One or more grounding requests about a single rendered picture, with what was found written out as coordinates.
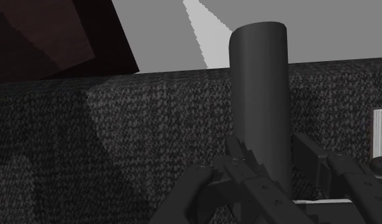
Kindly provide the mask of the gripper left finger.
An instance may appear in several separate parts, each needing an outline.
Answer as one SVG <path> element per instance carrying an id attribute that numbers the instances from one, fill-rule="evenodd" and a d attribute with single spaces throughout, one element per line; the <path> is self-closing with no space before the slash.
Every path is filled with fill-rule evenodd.
<path id="1" fill-rule="evenodd" d="M 218 207 L 235 205 L 238 224 L 315 224 L 234 136 L 213 166 L 191 165 L 148 224 L 209 224 Z"/>

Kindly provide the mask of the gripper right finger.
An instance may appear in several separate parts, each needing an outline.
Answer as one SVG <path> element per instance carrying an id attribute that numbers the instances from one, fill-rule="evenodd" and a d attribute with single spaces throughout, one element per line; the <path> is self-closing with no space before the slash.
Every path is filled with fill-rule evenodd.
<path id="1" fill-rule="evenodd" d="M 349 196 L 366 224 L 382 224 L 382 184 L 344 154 L 325 151 L 303 133 L 292 135 L 294 164 L 325 196 Z"/>

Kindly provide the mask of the dark grey cylinder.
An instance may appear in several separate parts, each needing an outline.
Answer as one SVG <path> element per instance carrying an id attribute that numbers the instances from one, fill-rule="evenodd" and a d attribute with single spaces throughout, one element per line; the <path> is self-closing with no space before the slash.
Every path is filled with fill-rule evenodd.
<path id="1" fill-rule="evenodd" d="M 235 136 L 292 194 L 287 28 L 258 22 L 230 36 L 231 105 Z"/>

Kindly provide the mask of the black rounded object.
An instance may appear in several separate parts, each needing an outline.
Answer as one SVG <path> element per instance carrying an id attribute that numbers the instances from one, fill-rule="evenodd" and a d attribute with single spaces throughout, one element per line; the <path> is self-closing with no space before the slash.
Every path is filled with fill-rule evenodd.
<path id="1" fill-rule="evenodd" d="M 375 175 L 382 177 L 382 157 L 373 158 L 370 161 L 369 167 Z"/>

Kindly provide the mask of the dark speckled fabric sofa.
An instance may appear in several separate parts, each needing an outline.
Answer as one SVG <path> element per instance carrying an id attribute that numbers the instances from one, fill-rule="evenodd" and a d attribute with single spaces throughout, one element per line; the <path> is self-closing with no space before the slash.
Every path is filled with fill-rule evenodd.
<path id="1" fill-rule="evenodd" d="M 0 224 L 147 224 L 232 135 L 229 69 L 0 84 Z M 291 133 L 369 158 L 382 58 L 289 64 Z"/>

